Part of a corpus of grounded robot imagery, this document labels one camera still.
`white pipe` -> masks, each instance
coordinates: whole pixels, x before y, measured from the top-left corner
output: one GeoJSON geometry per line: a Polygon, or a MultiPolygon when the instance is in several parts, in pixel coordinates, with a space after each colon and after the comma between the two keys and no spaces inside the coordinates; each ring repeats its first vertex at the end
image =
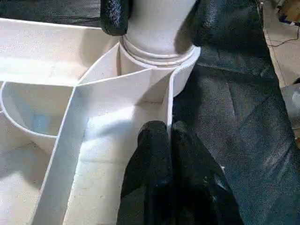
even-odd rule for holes
{"type": "Polygon", "coordinates": [[[155,66],[174,66],[187,60],[194,46],[186,18],[196,0],[136,0],[124,46],[136,59],[155,66]]]}

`cable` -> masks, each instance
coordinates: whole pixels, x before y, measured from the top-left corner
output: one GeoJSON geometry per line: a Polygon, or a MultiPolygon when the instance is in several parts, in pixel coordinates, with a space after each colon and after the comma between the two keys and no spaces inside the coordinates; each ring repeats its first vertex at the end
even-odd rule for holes
{"type": "Polygon", "coordinates": [[[289,39],[289,40],[286,40],[278,45],[268,45],[268,46],[272,46],[272,47],[278,47],[278,46],[281,46],[283,45],[284,43],[288,42],[288,41],[296,41],[299,39],[299,30],[300,30],[300,26],[298,26],[298,31],[297,31],[297,38],[294,38],[294,39],[289,39]]]}

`white plastic mold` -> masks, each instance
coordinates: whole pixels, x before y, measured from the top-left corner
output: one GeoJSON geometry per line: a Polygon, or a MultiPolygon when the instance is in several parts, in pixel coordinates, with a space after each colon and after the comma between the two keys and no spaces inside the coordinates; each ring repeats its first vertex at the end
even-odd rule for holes
{"type": "Polygon", "coordinates": [[[0,28],[0,224],[115,224],[138,132],[150,120],[170,129],[200,49],[159,68],[100,29],[5,19],[0,28]]]}

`tiled floor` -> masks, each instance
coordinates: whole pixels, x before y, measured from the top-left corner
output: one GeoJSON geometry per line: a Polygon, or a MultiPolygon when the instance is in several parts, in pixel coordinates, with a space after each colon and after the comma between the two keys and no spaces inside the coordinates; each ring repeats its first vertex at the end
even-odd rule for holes
{"type": "MultiPolygon", "coordinates": [[[[279,22],[277,10],[270,0],[264,1],[263,9],[264,32],[268,45],[278,45],[297,37],[298,27],[279,22]]],[[[279,47],[269,46],[269,49],[280,87],[292,84],[300,77],[300,39],[279,47]]]]}

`gloved hand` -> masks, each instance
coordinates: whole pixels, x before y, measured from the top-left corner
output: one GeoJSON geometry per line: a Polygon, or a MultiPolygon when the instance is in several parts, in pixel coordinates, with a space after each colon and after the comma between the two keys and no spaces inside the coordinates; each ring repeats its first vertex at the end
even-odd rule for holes
{"type": "Polygon", "coordinates": [[[142,127],[127,165],[117,224],[174,222],[243,224],[223,171],[197,136],[175,123],[171,151],[164,123],[152,121],[142,127]]]}
{"type": "Polygon", "coordinates": [[[220,165],[197,135],[181,121],[172,127],[172,158],[178,224],[243,224],[220,165]]]}
{"type": "MultiPolygon", "coordinates": [[[[103,30],[113,36],[126,34],[128,19],[130,18],[134,0],[101,0],[101,21],[103,30]]],[[[256,27],[239,17],[241,14],[258,10],[255,0],[245,0],[243,4],[235,4],[231,0],[198,0],[191,15],[192,42],[196,46],[205,44],[223,45],[232,44],[239,47],[249,44],[251,40],[245,38],[256,27]]]]}
{"type": "Polygon", "coordinates": [[[144,124],[137,143],[125,170],[117,224],[171,224],[173,169],[165,124],[144,124]]]}

